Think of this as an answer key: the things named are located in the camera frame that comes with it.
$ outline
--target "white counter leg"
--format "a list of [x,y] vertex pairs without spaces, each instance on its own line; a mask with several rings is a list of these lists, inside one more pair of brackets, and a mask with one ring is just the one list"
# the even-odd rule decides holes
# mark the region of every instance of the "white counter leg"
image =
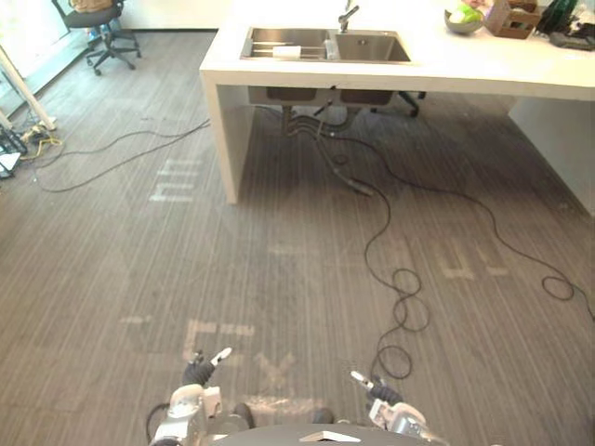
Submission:
[[29,90],[29,87],[25,84],[25,82],[20,77],[19,72],[12,64],[10,59],[8,58],[7,54],[4,52],[4,49],[0,46],[0,64],[4,68],[4,72],[8,76],[8,78],[12,81],[12,84],[19,89],[20,93],[25,97],[29,105],[33,111],[37,114],[39,119],[46,125],[48,130],[56,130],[56,126],[52,119],[47,116],[46,111],[41,106],[37,99],[33,95],[33,93]]
[[0,125],[2,125],[4,128],[12,128],[12,123],[8,121],[8,118],[5,117],[5,115],[2,113],[2,110],[0,110]]
[[595,102],[560,99],[519,99],[510,118],[595,216]]
[[227,201],[235,204],[240,193],[255,108],[249,103],[245,86],[217,85],[206,76],[203,79],[217,143],[219,170]]

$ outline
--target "black chair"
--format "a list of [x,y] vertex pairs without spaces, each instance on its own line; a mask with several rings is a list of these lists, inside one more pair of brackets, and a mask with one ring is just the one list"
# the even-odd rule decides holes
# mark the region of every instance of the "black chair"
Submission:
[[[101,71],[98,66],[101,65],[107,58],[117,58],[128,65],[130,70],[136,70],[135,67],[122,53],[137,53],[137,57],[141,57],[139,42],[130,31],[114,31],[110,26],[113,19],[117,19],[122,15],[122,8],[124,7],[124,0],[113,0],[112,6],[102,9],[97,12],[77,12],[73,10],[66,14],[59,4],[59,0],[51,0],[58,10],[64,24],[67,28],[93,28],[105,45],[105,49],[99,51],[92,51],[86,55],[86,63],[89,67],[93,67],[95,74],[101,76]],[[125,39],[134,42],[133,48],[116,48],[113,46],[115,39]],[[98,58],[95,64],[92,58]]]
[[[399,97],[401,97],[402,100],[404,100],[405,102],[407,102],[413,108],[409,112],[409,116],[411,116],[412,118],[417,118],[417,116],[419,115],[419,104],[417,104],[417,101],[412,98],[411,94],[408,91],[399,91],[397,93],[399,93]],[[425,99],[426,98],[426,92],[425,91],[418,92],[417,93],[417,98],[418,99]],[[372,113],[376,113],[378,111],[378,109],[374,108],[374,109],[370,109],[370,111]]]

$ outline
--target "wall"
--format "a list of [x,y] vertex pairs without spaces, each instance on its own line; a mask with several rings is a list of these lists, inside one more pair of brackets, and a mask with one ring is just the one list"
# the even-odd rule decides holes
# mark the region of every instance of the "wall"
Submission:
[[212,29],[232,0],[128,0],[121,21],[130,29]]
[[595,216],[595,102],[523,98],[510,111],[510,117]]

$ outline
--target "stainless steel sink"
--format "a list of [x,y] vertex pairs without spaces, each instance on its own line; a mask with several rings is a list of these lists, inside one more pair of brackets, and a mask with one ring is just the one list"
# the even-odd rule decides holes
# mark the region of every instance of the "stainless steel sink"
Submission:
[[276,46],[300,46],[300,59],[325,60],[324,41],[328,39],[328,30],[255,28],[246,41],[245,59],[273,58]]
[[[299,50],[293,56],[279,57],[280,51],[273,54],[278,46],[299,46]],[[411,61],[399,35],[393,32],[253,28],[246,38],[242,59],[262,58],[359,63]]]
[[360,62],[409,62],[397,33],[347,32],[337,33],[340,60]]

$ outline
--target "box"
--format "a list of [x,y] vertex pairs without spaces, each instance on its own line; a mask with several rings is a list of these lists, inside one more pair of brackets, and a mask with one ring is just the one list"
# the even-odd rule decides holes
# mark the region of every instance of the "box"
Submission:
[[527,12],[535,12],[537,0],[509,0],[510,8],[521,7]]
[[536,8],[534,12],[528,12],[524,7],[523,12],[513,11],[511,4],[521,7],[520,3],[531,2],[495,0],[485,18],[485,27],[497,37],[526,39],[541,20],[541,10]]

